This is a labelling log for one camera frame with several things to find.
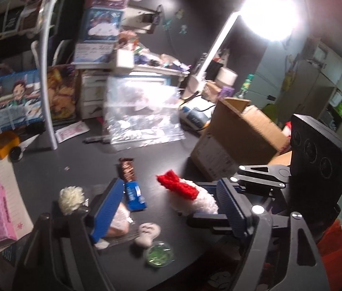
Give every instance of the red bow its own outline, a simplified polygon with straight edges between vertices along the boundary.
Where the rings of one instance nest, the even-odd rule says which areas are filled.
[[[170,191],[176,192],[178,195],[187,200],[195,200],[199,191],[189,184],[180,182],[179,176],[170,170],[164,175],[156,176],[157,181]]]

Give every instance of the lamp head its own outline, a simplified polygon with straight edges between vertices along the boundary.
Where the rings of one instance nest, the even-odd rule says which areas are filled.
[[[295,6],[289,0],[246,0],[241,16],[253,32],[270,41],[287,38],[297,24]]]

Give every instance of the red cloth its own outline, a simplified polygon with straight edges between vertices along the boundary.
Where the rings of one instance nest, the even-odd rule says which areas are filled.
[[[342,229],[339,220],[331,225],[318,243],[331,291],[342,288]]]
[[[199,191],[189,184],[180,182],[179,177],[170,170],[164,175],[156,176],[157,181],[170,191],[176,192],[178,195],[187,200],[195,200]]]

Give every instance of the desk lamp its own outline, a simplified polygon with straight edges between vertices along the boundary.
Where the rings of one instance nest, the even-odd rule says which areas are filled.
[[[285,39],[292,33],[297,23],[295,7],[290,0],[246,0],[240,11],[230,15],[205,61],[197,73],[190,76],[183,99],[203,89],[203,74],[239,16],[243,17],[244,22],[253,32],[270,41]]]

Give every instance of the blue gripper pad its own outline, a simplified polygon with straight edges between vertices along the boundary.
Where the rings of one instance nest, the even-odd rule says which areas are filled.
[[[124,182],[120,178],[113,179],[103,194],[95,197],[86,216],[86,225],[93,244],[105,237],[110,223],[124,196]]]
[[[250,201],[239,194],[227,178],[223,178],[217,184],[217,203],[226,214],[234,236],[246,241],[253,234]]]

